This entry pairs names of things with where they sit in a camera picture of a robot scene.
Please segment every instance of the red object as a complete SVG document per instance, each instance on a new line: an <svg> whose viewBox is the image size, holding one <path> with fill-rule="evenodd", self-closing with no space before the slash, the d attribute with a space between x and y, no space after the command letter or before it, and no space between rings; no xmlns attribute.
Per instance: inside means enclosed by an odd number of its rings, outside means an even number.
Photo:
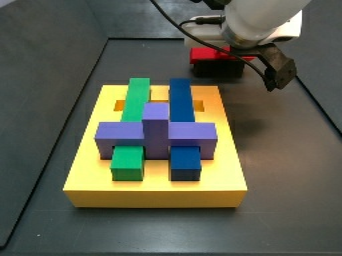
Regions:
<svg viewBox="0 0 342 256"><path fill-rule="evenodd" d="M243 57L244 60L253 60L252 56ZM196 64L200 60L235 60L235 57L221 53L208 47L190 48L189 51L189 64Z"/></svg>

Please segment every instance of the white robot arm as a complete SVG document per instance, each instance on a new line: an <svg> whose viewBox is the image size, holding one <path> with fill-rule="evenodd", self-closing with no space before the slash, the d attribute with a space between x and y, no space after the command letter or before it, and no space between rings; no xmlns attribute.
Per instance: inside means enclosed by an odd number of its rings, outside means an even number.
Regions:
<svg viewBox="0 0 342 256"><path fill-rule="evenodd" d="M300 35L301 9L311 0L231 0L225 1L222 23L186 23L184 29L198 39L221 47L249 49L256 45L288 41ZM185 45L197 43L185 37Z"/></svg>
<svg viewBox="0 0 342 256"><path fill-rule="evenodd" d="M309 0L202 0L210 9L222 10L222 15L193 17L189 22L181 23L181 27L154 0L149 1L170 24L185 34L186 46L194 47L200 43L231 55L256 71L268 91L284 88L296 76L296 67L293 60L284 56L273 42L299 37L300 10ZM229 52L221 49L225 45L229 46ZM243 56L260 59L265 65L264 74L253 64L241 59Z"/></svg>

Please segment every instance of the black table surface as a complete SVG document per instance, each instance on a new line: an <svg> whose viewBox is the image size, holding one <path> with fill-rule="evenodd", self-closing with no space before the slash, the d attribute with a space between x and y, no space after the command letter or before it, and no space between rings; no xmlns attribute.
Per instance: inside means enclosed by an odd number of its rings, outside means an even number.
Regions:
<svg viewBox="0 0 342 256"><path fill-rule="evenodd" d="M236 209L76 209L61 189L102 84L216 84L248 192ZM109 40L1 255L342 253L342 143L293 80L192 77L177 40Z"/></svg>

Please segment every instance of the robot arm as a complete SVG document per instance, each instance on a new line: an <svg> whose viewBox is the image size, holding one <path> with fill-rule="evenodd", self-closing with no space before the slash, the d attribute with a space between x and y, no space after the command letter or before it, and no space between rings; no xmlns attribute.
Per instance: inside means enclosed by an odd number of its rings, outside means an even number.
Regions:
<svg viewBox="0 0 342 256"><path fill-rule="evenodd" d="M301 27L300 10L311 0L204 0L210 9L222 10L216 27L189 23L186 31L216 45L249 49L297 38Z"/></svg>
<svg viewBox="0 0 342 256"><path fill-rule="evenodd" d="M273 42L288 41L299 37L300 10L309 0L202 1L210 9L222 10L221 23L216 25L186 23L182 28L214 46L229 45L235 55L257 57L267 67L264 71L267 90L284 88L296 75L296 68L293 60L284 56ZM198 44L185 37L185 45L194 47Z"/></svg>

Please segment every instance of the black cable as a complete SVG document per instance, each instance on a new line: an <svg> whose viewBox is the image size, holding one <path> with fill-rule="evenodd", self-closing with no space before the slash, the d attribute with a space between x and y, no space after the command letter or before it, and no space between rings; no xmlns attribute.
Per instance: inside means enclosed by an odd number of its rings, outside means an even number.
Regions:
<svg viewBox="0 0 342 256"><path fill-rule="evenodd" d="M178 23L178 27L181 27L184 24L188 24L188 23L196 23L196 21L194 20L184 20L184 21L181 21L180 23Z"/></svg>
<svg viewBox="0 0 342 256"><path fill-rule="evenodd" d="M166 13L164 12L164 10L161 9L161 7L157 5L157 3L154 2L154 0L149 0L149 2L152 3L152 5L154 6L154 8L157 9L157 11L160 12L160 14L164 16L164 18L168 20L168 22L173 25L173 27L186 36L189 37L193 41L196 41L198 44L206 46L208 48L225 53L226 55L235 57L237 60L240 60L245 65L248 65L252 70L257 73L257 75L260 76L261 80L264 83L268 83L268 79L267 77L263 75L261 71L256 68L256 66L249 63L247 60L244 60L239 55L228 52L226 50L221 49L220 47L201 41L197 37L194 37L193 35L190 35L177 24L176 22L170 19L170 17L166 15Z"/></svg>

